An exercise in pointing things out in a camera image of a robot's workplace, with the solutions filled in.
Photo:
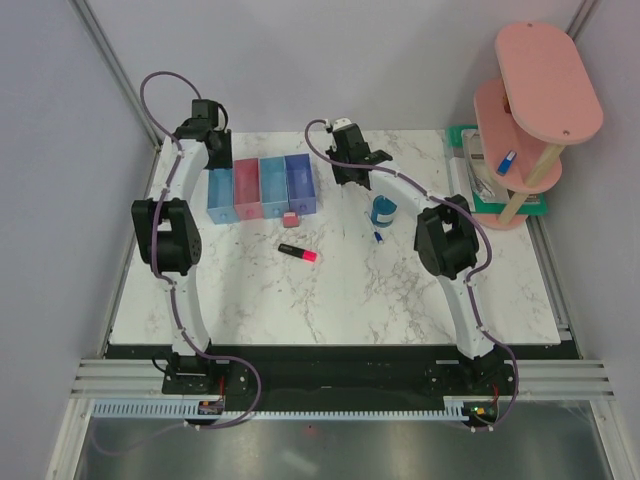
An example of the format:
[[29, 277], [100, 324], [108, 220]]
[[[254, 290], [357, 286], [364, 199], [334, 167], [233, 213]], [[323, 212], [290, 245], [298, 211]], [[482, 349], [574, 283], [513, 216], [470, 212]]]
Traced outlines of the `purple storage bin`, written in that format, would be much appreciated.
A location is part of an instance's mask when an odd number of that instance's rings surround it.
[[317, 202], [310, 156], [287, 155], [285, 172], [290, 209], [299, 216], [315, 214]]

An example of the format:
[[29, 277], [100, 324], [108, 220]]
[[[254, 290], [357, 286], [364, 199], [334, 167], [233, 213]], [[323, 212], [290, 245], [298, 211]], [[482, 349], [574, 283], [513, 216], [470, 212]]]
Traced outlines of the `blue round jar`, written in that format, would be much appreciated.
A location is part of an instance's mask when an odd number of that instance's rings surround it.
[[397, 205], [388, 198], [378, 195], [372, 202], [370, 219], [376, 227], [389, 227], [395, 218]]

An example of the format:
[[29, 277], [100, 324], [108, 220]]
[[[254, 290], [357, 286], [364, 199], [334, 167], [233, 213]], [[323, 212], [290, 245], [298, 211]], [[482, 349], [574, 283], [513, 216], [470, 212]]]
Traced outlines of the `pink storage bin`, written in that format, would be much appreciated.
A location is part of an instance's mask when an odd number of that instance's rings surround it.
[[234, 208], [239, 219], [245, 221], [262, 218], [259, 159], [235, 161], [233, 173]]

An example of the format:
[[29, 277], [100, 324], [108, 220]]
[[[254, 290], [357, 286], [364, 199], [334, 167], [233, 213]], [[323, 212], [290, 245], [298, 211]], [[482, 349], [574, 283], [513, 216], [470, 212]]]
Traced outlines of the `light blue storage bin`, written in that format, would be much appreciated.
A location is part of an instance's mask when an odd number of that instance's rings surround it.
[[261, 205], [265, 219], [281, 218], [289, 210], [285, 158], [259, 159]]

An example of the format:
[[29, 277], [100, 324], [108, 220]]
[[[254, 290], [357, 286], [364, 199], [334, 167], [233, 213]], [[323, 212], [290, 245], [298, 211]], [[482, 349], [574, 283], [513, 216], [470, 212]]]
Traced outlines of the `blue cap whiteboard marker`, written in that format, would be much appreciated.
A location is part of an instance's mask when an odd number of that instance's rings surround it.
[[366, 218], [366, 222], [367, 224], [371, 227], [372, 229], [372, 233], [374, 236], [374, 239], [376, 241], [377, 244], [383, 244], [384, 243], [384, 239], [378, 229], [378, 227], [376, 226], [376, 224], [373, 222], [373, 220], [371, 219], [371, 215], [369, 212], [364, 211], [364, 216]]

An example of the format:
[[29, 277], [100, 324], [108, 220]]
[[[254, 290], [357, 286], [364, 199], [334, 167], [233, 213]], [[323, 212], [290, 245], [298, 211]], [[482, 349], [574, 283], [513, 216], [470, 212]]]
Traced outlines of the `pink eraser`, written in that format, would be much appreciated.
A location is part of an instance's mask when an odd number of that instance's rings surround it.
[[300, 218], [294, 211], [288, 211], [283, 214], [282, 225], [284, 228], [297, 228], [300, 225]]

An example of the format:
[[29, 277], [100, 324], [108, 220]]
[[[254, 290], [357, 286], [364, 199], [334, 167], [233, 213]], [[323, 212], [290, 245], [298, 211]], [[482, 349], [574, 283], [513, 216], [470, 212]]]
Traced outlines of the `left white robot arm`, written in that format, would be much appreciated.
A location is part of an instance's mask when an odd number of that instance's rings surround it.
[[191, 117], [162, 146], [160, 158], [170, 162], [166, 179], [156, 193], [131, 206], [140, 256], [165, 292], [172, 352], [180, 357], [205, 357], [210, 344], [197, 291], [203, 246], [190, 201], [204, 170], [231, 165], [225, 119], [221, 104], [193, 100]]

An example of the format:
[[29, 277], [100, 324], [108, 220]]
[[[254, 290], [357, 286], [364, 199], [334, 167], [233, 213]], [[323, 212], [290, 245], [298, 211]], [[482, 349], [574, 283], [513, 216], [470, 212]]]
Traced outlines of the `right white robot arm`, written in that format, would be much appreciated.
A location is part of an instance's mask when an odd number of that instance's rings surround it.
[[349, 119], [324, 120], [333, 137], [331, 147], [318, 157], [329, 162], [336, 182], [355, 183], [383, 196], [415, 217], [414, 251], [443, 292], [455, 327], [458, 351], [469, 362], [458, 368], [458, 381], [467, 392], [483, 392], [494, 381], [491, 365], [481, 358], [496, 347], [510, 360], [512, 349], [489, 333], [482, 320], [475, 276], [492, 260], [489, 239], [472, 217], [461, 195], [440, 198], [403, 173], [393, 157], [373, 151], [357, 124]]

